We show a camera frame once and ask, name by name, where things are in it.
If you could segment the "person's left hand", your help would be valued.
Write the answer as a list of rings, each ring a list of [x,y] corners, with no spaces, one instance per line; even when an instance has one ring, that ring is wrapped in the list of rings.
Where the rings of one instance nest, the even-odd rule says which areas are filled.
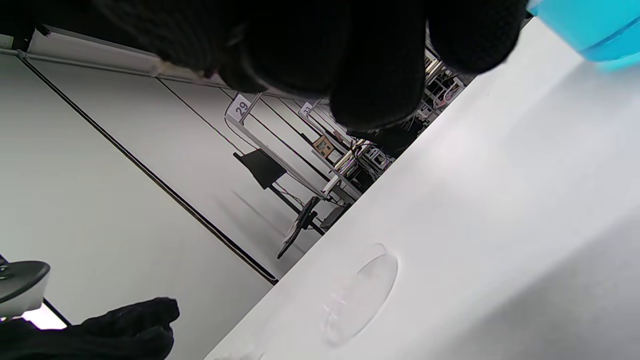
[[[3,360],[164,360],[180,315],[169,297],[123,306],[63,329],[39,329],[23,318],[1,325]]]

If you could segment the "person's right hand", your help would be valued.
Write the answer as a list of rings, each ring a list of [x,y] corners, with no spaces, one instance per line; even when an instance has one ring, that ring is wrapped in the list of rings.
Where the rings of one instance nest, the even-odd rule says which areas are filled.
[[[324,98],[337,123],[368,132],[418,110],[425,43],[481,75],[514,50],[525,0],[95,0],[163,62],[240,92]]]

